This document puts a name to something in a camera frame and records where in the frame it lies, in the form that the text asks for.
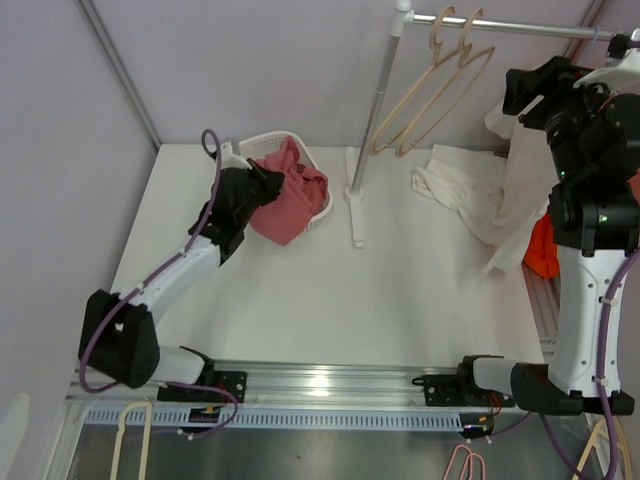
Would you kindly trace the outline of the pink t shirt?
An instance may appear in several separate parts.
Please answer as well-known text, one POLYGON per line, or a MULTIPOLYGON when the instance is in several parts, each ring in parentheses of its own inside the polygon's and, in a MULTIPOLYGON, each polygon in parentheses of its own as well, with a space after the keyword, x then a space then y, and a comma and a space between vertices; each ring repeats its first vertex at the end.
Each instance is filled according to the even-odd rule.
POLYGON ((295 140, 286 137, 279 149, 256 162, 285 175, 281 194, 272 203, 259 207, 253 214, 251 227, 265 238, 285 246, 302 234, 311 217, 322 209, 328 179, 318 169, 299 163, 300 152, 295 140))

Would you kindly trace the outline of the beige wooden hanger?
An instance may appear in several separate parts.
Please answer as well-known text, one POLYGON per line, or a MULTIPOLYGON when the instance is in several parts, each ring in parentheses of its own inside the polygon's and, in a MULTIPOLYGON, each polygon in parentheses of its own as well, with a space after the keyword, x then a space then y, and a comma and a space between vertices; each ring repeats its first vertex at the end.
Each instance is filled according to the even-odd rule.
POLYGON ((494 46, 480 48, 470 40, 473 23, 485 16, 482 8, 475 9, 464 21, 456 46, 446 53, 441 51, 440 29, 444 18, 454 13, 455 9, 448 7, 436 17, 429 39, 429 47, 433 51, 431 66, 402 99, 402 106, 416 105, 423 90, 430 85, 434 87, 402 128, 395 147, 398 158, 408 154, 433 133, 478 82, 494 56, 494 46))
POLYGON ((416 148, 465 96, 464 93, 460 93, 434 120, 425 119, 429 110, 473 62, 474 46, 468 40, 468 36, 472 22, 481 17, 483 11, 476 10, 462 22, 457 43, 447 49, 441 38, 441 30, 445 19, 454 16, 455 13, 455 7, 448 5, 435 16, 428 38, 428 49, 431 53, 428 66, 377 125, 368 147, 370 154, 377 155, 384 149, 393 147, 398 158, 406 155, 416 148))

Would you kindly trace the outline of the white t shirt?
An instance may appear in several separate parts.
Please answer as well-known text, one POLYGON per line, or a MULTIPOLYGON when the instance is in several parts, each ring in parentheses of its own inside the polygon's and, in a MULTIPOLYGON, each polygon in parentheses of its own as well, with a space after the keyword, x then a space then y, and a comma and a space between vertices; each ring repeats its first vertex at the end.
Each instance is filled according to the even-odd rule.
POLYGON ((505 158, 436 144, 426 165, 415 168, 412 190, 458 214, 465 227, 493 249, 483 267, 487 275, 525 264, 530 235, 547 203, 541 191, 544 177, 556 170, 544 132, 523 127, 516 117, 505 115, 500 104, 484 122, 509 142, 505 158))

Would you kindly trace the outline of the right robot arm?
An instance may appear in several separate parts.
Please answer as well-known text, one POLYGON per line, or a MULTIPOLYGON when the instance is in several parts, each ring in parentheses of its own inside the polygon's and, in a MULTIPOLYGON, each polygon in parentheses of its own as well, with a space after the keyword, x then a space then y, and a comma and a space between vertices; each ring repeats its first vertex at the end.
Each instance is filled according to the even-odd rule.
POLYGON ((590 70, 554 57, 506 75, 502 110, 546 136, 558 176, 549 195, 561 294, 551 362, 467 356, 455 392, 466 404, 491 391, 545 415, 629 416, 618 376, 619 301, 639 256, 639 98, 610 68, 590 70))

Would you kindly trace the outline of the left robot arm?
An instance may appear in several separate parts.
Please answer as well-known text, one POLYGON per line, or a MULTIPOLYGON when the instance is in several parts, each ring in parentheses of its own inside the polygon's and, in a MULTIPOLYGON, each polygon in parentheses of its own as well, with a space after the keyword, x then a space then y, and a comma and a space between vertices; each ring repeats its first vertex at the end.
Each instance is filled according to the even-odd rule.
POLYGON ((209 398, 215 376, 207 357, 187 347, 162 346, 156 326, 168 309, 203 276, 221 267, 244 240, 255 211, 275 201, 284 176, 255 161, 247 167, 218 167, 211 197, 189 229, 184 247, 169 256, 129 292, 98 290, 85 309, 78 358, 82 388, 94 369, 114 385, 136 389, 151 381, 179 384, 194 401, 209 398))

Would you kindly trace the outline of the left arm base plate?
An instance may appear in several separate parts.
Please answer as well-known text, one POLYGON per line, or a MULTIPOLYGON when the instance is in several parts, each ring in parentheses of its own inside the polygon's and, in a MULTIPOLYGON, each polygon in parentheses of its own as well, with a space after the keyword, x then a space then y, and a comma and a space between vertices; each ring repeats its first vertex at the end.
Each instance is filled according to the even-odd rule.
MULTIPOLYGON (((246 393, 248 374, 244 371, 214 371, 198 381, 198 385, 213 387, 231 394, 238 403, 243 403, 246 393)), ((157 392, 160 402, 174 403, 230 403, 231 400, 221 393, 199 390, 193 387, 181 388, 172 385, 160 387, 157 392)))

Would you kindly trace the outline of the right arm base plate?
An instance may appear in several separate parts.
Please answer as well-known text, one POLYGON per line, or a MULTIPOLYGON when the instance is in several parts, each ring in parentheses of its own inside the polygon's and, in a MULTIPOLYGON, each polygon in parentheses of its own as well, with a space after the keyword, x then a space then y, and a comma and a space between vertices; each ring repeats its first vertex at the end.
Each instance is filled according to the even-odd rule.
POLYGON ((428 407, 516 406, 507 394, 476 387, 458 374, 425 374, 413 378, 411 383, 422 389, 428 407))

